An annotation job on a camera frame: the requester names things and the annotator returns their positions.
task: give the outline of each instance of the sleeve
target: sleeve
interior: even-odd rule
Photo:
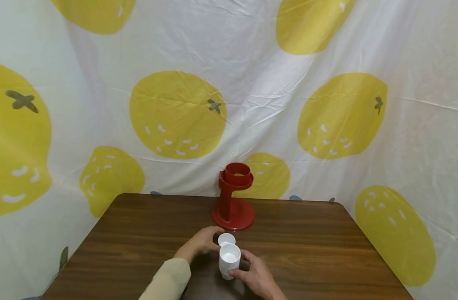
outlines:
[[[189,263],[183,258],[164,262],[139,300],[179,300],[191,278]]]

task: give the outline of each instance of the wood grain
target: wood grain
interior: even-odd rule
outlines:
[[[213,225],[216,197],[119,195],[42,300],[137,300],[162,263]],[[250,200],[256,220],[236,243],[267,262],[290,300],[412,299],[342,205]],[[192,264],[182,299],[258,299],[220,277],[217,255]]]

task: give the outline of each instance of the yellow fruit print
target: yellow fruit print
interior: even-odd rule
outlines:
[[[282,50],[305,55],[326,49],[356,0],[283,0],[276,20]]]
[[[158,72],[139,81],[129,114],[144,145],[174,159],[209,154],[226,127],[226,104],[219,91],[184,72]]]
[[[299,118],[301,147],[320,159],[359,154],[386,112],[387,85],[367,73],[335,76],[307,100]]]
[[[419,287],[432,277],[434,243],[424,223],[395,190],[374,185],[356,199],[356,221],[399,280]]]
[[[131,15],[136,0],[51,0],[69,21],[89,32],[111,35]]]
[[[235,191],[234,197],[256,199],[279,199],[290,183],[288,165],[269,153],[254,153],[244,161],[254,176],[252,186],[247,190]]]
[[[140,193],[144,182],[144,173],[137,161],[121,149],[110,146],[94,149],[80,177],[81,190],[96,218],[104,214],[119,194]]]
[[[49,189],[49,112],[21,75],[0,65],[0,215],[31,204]]]

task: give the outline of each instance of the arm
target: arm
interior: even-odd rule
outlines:
[[[231,270],[229,275],[240,279],[254,294],[264,300],[287,300],[266,263],[247,250],[241,250],[241,254],[251,263],[249,271]]]
[[[214,234],[223,232],[216,226],[201,229],[179,248],[172,259],[164,262],[139,300],[178,300],[191,278],[189,265],[199,254],[219,251],[220,247],[212,239]]]

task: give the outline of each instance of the small white cup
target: small white cup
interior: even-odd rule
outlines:
[[[219,271],[222,278],[232,280],[229,271],[239,269],[241,263],[241,249],[234,244],[226,244],[219,250]]]
[[[230,233],[223,233],[223,234],[221,234],[219,236],[219,238],[217,238],[217,243],[221,247],[224,246],[224,245],[227,245],[227,244],[235,245],[236,244],[236,238]]]

